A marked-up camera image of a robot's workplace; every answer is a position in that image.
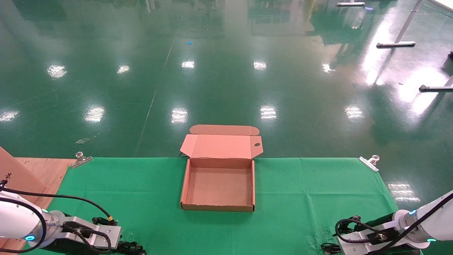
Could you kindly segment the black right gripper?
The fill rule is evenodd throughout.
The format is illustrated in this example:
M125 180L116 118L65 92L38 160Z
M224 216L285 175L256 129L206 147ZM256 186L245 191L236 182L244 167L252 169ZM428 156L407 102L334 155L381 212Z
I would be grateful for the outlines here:
M421 255L421 250L415 248L388 248L374 251L372 255Z

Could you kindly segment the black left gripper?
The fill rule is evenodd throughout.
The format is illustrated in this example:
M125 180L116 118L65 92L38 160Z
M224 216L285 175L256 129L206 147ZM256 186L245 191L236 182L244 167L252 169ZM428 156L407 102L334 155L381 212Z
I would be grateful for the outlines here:
M41 250L64 255L100 255L84 242L76 242L71 239L55 239Z

